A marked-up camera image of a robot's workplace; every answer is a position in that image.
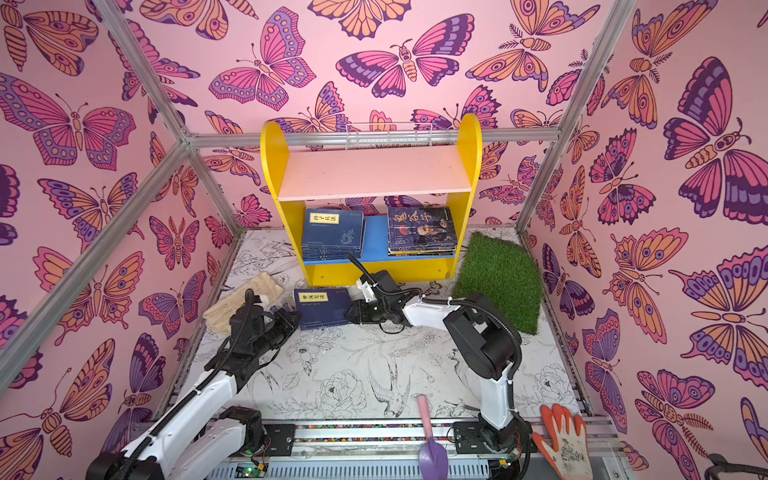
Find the navy book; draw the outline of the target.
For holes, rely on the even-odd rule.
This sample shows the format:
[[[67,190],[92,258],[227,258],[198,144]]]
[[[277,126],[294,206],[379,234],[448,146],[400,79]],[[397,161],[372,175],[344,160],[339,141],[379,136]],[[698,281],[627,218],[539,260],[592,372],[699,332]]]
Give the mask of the navy book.
[[[364,214],[355,210],[307,209],[301,240],[305,261],[360,258],[364,240]]]
[[[346,288],[295,289],[294,301],[302,330],[345,325],[352,301]]]

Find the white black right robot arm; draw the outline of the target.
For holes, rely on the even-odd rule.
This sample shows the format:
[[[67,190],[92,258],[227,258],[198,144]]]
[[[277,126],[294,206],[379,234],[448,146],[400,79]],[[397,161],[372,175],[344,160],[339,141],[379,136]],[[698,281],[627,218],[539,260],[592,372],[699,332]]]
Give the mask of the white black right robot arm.
[[[492,302],[480,293],[459,299],[430,297],[415,287],[399,287],[386,270],[371,273],[357,258],[349,255],[347,259],[361,272],[356,286],[363,294],[345,313],[347,321],[447,332],[468,369],[479,378],[478,421],[487,448],[522,451],[526,427],[514,406],[522,340]]]

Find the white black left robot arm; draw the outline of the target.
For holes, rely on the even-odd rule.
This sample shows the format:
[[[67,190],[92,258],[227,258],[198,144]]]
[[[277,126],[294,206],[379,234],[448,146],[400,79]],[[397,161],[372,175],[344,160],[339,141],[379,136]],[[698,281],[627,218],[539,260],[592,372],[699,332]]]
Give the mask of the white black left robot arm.
[[[251,377],[276,358],[298,330],[301,314],[262,306],[253,290],[230,317],[230,335],[195,385],[143,434],[116,452],[103,452],[88,479],[204,479],[235,453],[268,449],[262,413],[228,406]]]

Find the yellow shelf with coloured boards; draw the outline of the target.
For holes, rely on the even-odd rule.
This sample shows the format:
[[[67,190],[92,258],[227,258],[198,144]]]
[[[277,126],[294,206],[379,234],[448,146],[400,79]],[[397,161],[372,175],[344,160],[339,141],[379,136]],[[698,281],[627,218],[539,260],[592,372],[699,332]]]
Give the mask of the yellow shelf with coloured boards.
[[[293,153],[276,123],[264,125],[260,154],[265,180],[309,286],[352,285],[361,275],[348,260],[305,256],[301,243],[310,201],[440,193],[457,239],[464,239],[482,163],[477,116],[465,116],[455,133],[453,145]]]

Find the small green circuit board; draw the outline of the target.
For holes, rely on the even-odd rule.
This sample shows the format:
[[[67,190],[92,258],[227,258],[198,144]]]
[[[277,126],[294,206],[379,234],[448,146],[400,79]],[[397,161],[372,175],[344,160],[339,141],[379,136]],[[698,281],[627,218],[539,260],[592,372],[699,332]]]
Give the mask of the small green circuit board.
[[[266,477],[267,467],[262,463],[243,462],[235,467],[235,479],[263,479]]]

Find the green artificial grass mat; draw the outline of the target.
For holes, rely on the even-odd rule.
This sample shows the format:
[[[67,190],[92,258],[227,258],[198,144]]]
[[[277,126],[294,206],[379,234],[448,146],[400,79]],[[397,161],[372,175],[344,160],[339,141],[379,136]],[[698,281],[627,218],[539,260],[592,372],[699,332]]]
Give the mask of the green artificial grass mat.
[[[521,333],[535,335],[541,311],[542,285],[533,258],[520,245],[482,233],[469,239],[453,294],[487,297]]]

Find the orange and white work glove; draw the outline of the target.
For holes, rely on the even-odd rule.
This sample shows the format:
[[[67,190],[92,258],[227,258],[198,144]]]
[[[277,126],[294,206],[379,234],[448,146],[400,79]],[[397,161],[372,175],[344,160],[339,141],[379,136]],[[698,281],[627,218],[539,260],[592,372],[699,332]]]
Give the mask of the orange and white work glove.
[[[550,443],[534,432],[532,439],[543,457],[563,480],[592,480],[587,428],[583,418],[560,404],[542,405],[540,414]]]

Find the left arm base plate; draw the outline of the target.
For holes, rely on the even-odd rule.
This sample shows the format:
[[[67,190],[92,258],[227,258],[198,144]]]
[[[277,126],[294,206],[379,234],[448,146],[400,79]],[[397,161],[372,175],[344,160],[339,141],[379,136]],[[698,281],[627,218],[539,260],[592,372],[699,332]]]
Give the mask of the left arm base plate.
[[[296,439],[294,423],[267,423],[263,426],[262,444],[257,452],[260,457],[290,457]]]

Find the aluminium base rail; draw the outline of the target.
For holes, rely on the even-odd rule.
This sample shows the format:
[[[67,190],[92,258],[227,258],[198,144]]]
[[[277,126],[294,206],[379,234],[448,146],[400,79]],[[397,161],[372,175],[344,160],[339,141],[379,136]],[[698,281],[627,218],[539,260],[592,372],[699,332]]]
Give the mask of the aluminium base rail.
[[[447,450],[449,464],[451,455],[478,455],[457,453],[452,433],[454,422],[478,421],[478,418],[473,420],[431,419],[434,437]],[[532,434],[534,432],[541,434],[547,443],[550,443],[551,440],[541,417],[534,422],[529,422],[524,418],[523,420],[528,424],[529,434],[525,440],[524,448],[519,455],[480,454],[478,456],[489,455],[495,456],[498,459],[519,461],[521,465],[518,475],[524,477],[528,472],[532,455],[540,453],[532,439]],[[414,465],[419,466],[419,451],[425,442],[421,419],[387,420],[383,422],[360,421],[357,423],[299,422],[296,425],[296,439],[292,455],[290,457],[266,457],[265,459],[281,461],[285,458],[302,457],[309,461],[321,463],[330,462],[332,458],[338,457],[342,464],[339,467],[333,468],[330,474],[333,478],[339,478],[343,473],[351,470],[353,457],[359,457],[365,462],[383,462],[386,456],[399,454],[404,458],[410,459]],[[264,458],[251,452],[235,453],[233,455]]]

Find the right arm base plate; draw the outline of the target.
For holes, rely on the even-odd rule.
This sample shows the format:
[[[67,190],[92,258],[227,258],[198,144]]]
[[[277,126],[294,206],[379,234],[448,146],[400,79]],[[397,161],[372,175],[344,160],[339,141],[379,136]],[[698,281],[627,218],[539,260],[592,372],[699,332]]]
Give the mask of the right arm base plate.
[[[452,425],[454,446],[459,454],[516,456],[529,434],[528,424],[513,420],[502,429],[482,421],[459,421]]]

